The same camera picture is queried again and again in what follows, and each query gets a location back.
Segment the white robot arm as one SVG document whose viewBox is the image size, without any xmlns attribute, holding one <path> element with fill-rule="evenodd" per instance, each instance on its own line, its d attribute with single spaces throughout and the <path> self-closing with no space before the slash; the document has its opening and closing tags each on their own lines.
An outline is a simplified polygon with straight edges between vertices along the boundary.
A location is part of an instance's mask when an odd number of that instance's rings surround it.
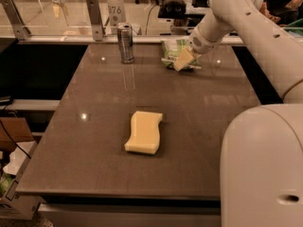
<svg viewBox="0 0 303 227">
<path fill-rule="evenodd" d="M 303 44 L 259 11 L 262 0 L 209 0 L 192 52 L 236 31 L 281 103 L 233 119 L 220 161 L 222 227 L 303 227 Z"/>
</svg>

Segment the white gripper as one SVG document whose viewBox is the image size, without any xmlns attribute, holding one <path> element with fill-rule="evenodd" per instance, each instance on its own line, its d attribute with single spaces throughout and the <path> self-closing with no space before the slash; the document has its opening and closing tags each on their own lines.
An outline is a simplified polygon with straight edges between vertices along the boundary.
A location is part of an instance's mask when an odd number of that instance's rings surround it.
<svg viewBox="0 0 303 227">
<path fill-rule="evenodd" d="M 181 50 L 173 64 L 174 69 L 176 71 L 184 69 L 189 63 L 195 60 L 194 53 L 199 55 L 206 54 L 214 49 L 220 42 L 221 41 L 212 42 L 206 39 L 200 30 L 195 27 L 188 37 L 188 43 L 192 49 L 185 47 Z"/>
</svg>

